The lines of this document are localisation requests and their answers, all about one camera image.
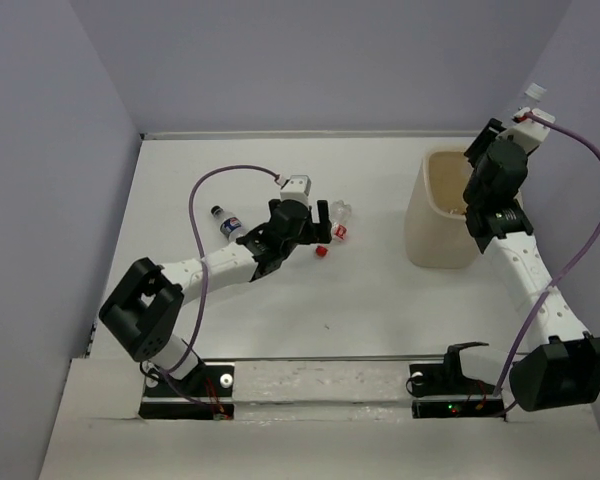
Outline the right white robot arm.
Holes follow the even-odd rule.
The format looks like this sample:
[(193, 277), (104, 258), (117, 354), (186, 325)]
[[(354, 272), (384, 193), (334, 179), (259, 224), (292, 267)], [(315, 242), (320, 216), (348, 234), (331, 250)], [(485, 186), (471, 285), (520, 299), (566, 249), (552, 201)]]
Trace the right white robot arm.
[[(448, 390), (462, 392), (481, 380), (495, 395), (509, 391), (526, 412), (591, 404), (600, 393), (600, 336), (590, 333), (558, 288), (597, 240), (600, 220), (585, 245), (552, 275), (517, 199), (529, 157), (550, 131), (570, 133), (552, 117), (524, 109), (511, 126), (490, 119), (464, 153), (472, 168), (463, 192), (468, 232), (500, 276), (522, 325), (508, 352), (482, 342), (456, 344), (440, 368)], [(600, 162), (600, 150), (580, 142)]]

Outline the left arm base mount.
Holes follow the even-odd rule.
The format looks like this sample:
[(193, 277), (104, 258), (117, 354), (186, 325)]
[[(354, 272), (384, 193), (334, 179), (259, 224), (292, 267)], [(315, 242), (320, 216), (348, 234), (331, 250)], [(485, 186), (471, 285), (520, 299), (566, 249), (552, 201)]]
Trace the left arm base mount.
[(234, 418), (234, 363), (203, 363), (183, 380), (166, 381), (149, 362), (143, 362), (139, 370), (144, 376), (139, 407), (142, 419), (225, 421)]

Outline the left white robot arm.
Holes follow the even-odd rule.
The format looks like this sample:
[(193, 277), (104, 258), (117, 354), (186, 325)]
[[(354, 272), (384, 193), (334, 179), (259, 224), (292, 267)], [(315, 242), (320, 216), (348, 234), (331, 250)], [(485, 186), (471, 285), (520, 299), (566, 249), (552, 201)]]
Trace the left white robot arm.
[(151, 363), (174, 394), (192, 399), (204, 382), (205, 364), (194, 342), (174, 334), (182, 307), (232, 285), (252, 283), (276, 270), (299, 245), (331, 241), (329, 203), (312, 210), (295, 200), (269, 202), (270, 218), (246, 235), (201, 259), (159, 265), (149, 258), (132, 263), (98, 313), (131, 359)]

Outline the clear white cap bottle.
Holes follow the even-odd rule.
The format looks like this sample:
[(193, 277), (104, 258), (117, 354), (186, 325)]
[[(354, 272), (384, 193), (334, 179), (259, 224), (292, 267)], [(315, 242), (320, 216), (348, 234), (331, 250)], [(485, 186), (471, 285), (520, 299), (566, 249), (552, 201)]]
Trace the clear white cap bottle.
[(532, 82), (529, 86), (506, 107), (503, 113), (503, 123), (509, 125), (514, 123), (516, 114), (524, 109), (533, 110), (536, 108), (547, 89), (541, 85)]

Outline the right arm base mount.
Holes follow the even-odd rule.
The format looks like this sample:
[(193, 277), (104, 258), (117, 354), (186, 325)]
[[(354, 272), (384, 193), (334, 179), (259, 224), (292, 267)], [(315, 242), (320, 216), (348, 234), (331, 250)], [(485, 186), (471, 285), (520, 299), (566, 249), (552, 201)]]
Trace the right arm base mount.
[(442, 363), (411, 364), (405, 389), (416, 420), (506, 418), (504, 402), (493, 395), (491, 384), (450, 374)]

